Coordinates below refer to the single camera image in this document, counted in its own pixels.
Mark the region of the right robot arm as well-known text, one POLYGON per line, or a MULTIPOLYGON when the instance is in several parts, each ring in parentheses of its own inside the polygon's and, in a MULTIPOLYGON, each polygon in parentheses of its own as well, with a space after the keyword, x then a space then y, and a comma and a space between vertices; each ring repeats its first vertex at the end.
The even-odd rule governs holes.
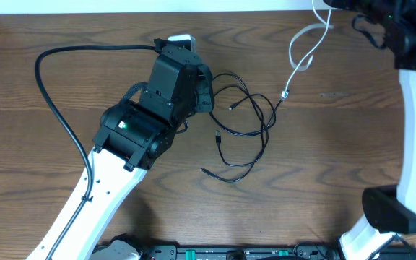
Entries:
POLYGON ((404 99, 404 157, 397 185, 367 188, 363 216, 339 239, 341 259, 378 259, 403 234, 416 233, 416 0, 333 0, 327 5, 358 12, 385 30, 382 49, 394 54, 404 99))

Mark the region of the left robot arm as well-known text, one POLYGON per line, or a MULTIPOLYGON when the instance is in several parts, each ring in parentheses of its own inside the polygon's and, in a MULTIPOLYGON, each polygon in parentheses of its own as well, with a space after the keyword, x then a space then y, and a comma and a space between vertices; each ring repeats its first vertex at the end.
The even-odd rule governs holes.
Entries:
POLYGON ((88 259, 124 199, 172 145, 181 125, 196 113, 212 111, 212 73, 188 40, 157 40, 158 56, 148 82, 134 84, 107 109, 86 152, 49 97, 41 61, 73 46, 45 51, 35 62, 35 79, 48 107, 67 131, 84 161, 84 172, 30 259, 88 259))

